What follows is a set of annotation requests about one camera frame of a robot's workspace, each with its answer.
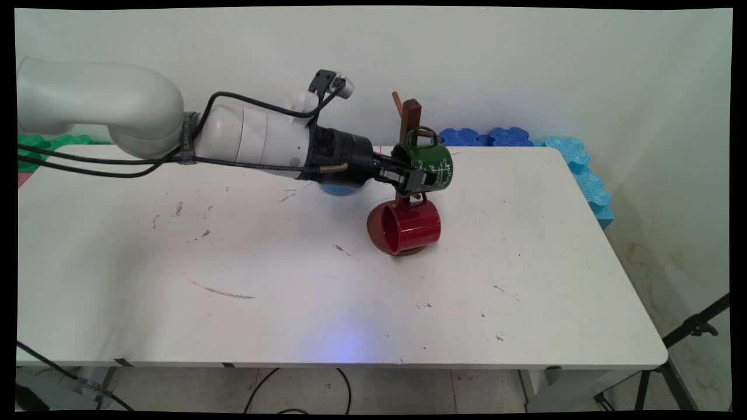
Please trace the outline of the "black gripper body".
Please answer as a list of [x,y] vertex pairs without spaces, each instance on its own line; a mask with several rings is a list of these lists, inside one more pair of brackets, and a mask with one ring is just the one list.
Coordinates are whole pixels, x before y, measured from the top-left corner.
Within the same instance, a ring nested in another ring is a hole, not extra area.
[[364,136],[314,125],[310,128],[306,167],[339,166],[347,169],[332,173],[306,172],[305,179],[319,184],[360,188],[379,175],[371,142]]

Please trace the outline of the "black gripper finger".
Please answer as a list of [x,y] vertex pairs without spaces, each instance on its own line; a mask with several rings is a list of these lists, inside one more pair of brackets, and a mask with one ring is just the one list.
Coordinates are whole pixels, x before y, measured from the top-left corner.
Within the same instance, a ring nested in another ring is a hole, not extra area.
[[374,153],[373,156],[376,177],[406,177],[409,174],[406,162],[382,153]]
[[376,169],[374,178],[380,183],[394,186],[400,195],[421,194],[437,189],[426,183],[428,175],[424,171],[412,167],[380,167]]

